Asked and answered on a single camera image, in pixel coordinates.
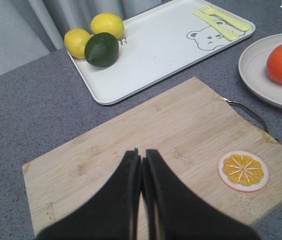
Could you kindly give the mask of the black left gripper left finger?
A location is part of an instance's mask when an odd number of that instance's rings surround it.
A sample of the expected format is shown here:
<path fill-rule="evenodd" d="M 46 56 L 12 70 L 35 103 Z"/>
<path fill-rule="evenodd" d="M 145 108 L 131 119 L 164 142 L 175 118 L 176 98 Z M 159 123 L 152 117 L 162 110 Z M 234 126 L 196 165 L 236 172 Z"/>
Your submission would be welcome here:
<path fill-rule="evenodd" d="M 42 230 L 38 240 L 135 240 L 141 191 L 138 150 L 125 152 L 119 166 L 86 203 Z"/>

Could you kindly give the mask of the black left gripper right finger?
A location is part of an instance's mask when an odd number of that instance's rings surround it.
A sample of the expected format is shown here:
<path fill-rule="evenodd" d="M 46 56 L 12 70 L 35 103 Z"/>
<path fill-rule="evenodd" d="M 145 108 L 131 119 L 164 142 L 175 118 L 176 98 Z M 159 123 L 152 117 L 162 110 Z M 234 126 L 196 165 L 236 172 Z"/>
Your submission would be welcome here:
<path fill-rule="evenodd" d="M 223 214 L 192 192 L 159 151 L 142 162 L 142 194 L 151 240 L 257 240 L 250 227 Z"/>

